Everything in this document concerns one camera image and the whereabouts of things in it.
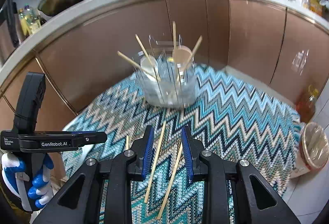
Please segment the left blue gloved hand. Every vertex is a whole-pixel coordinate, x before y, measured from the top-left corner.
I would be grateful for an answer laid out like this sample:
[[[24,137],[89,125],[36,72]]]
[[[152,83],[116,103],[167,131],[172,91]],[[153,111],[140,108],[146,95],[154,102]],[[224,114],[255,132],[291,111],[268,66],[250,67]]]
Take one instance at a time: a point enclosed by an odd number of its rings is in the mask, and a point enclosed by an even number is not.
[[[44,208],[53,197],[50,183],[53,161],[47,153],[38,154],[37,157],[42,158],[42,163],[36,174],[30,176],[22,157],[8,152],[1,158],[3,192],[9,203],[25,212]]]

